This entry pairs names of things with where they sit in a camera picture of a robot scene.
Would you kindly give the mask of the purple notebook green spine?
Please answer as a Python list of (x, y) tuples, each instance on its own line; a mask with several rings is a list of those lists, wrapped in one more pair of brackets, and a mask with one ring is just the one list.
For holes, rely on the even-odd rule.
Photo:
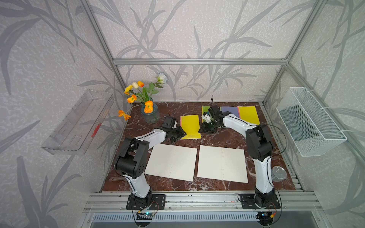
[(221, 111), (224, 112), (231, 112), (233, 115), (235, 115), (236, 117), (239, 117), (239, 110), (238, 107), (234, 107), (234, 106), (222, 106), (221, 107)]

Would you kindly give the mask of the yellow notebook pink spine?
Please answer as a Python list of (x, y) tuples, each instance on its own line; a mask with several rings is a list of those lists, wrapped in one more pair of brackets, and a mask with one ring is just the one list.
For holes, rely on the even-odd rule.
[(259, 125), (259, 117), (255, 106), (239, 106), (239, 117), (240, 119), (249, 122), (251, 124)]

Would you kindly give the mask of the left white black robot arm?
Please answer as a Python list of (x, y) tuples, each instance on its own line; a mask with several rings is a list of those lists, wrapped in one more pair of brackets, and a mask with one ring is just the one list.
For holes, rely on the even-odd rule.
[(118, 149), (115, 163), (117, 174), (125, 177), (132, 189), (132, 195), (140, 199), (149, 198), (151, 188), (144, 171), (147, 165), (148, 151), (165, 141), (175, 142), (186, 136), (181, 127), (172, 129), (156, 128), (135, 138), (126, 137)]

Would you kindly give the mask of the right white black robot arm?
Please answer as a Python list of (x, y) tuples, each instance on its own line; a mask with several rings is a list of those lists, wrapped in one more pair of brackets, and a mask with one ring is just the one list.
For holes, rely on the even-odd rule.
[(235, 130), (246, 139), (247, 152), (253, 159), (256, 171), (255, 194), (257, 203), (268, 203), (275, 196), (272, 178), (269, 175), (273, 143), (270, 129), (264, 124), (246, 122), (230, 112), (223, 114), (202, 114), (203, 123), (200, 133), (215, 133), (218, 128)]

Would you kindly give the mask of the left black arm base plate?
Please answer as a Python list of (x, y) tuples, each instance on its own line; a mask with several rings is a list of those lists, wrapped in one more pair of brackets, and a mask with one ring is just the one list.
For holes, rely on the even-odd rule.
[(133, 194), (129, 195), (126, 210), (135, 211), (142, 209), (164, 210), (166, 203), (165, 194), (152, 194), (151, 192), (145, 197), (140, 198)]

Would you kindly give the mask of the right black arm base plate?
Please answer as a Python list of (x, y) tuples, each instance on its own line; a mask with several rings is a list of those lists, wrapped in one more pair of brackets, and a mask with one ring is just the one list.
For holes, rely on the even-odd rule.
[(269, 210), (269, 209), (281, 209), (281, 202), (278, 196), (275, 195), (273, 199), (269, 201), (267, 205), (259, 206), (256, 201), (256, 194), (254, 193), (242, 193), (238, 194), (238, 200), (242, 205), (243, 209), (252, 210)]

